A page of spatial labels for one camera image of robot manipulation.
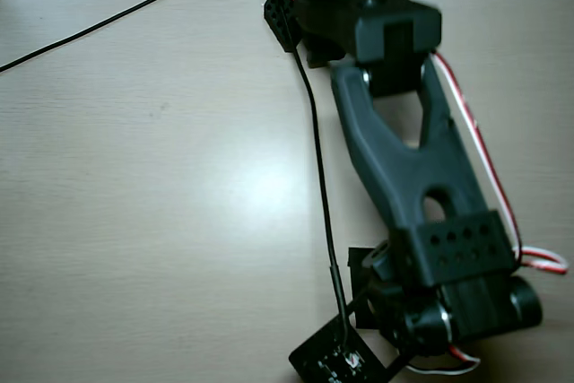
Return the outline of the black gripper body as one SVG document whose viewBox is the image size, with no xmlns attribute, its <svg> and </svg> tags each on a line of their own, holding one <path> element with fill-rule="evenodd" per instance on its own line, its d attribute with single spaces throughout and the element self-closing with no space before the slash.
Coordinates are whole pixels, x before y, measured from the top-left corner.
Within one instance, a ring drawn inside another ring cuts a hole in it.
<svg viewBox="0 0 574 383">
<path fill-rule="evenodd" d="M 379 331 L 400 353 L 438 356 L 449 346 L 538 326 L 543 309 L 518 276 L 488 275 L 436 288 L 370 284 Z"/>
</svg>

